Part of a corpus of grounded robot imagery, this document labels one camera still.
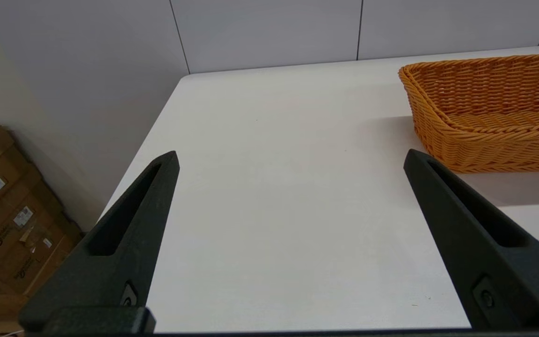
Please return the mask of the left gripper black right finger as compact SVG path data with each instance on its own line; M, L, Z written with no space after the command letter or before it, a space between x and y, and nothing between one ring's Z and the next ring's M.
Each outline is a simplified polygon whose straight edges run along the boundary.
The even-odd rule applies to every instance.
M432 156L404 171L475 330L539 330L539 241Z

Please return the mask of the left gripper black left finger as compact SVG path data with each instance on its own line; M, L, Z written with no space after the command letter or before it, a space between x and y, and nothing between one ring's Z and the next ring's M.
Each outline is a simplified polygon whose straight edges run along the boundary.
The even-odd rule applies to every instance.
M158 156L19 314L22 328L154 328L147 297L180 165Z

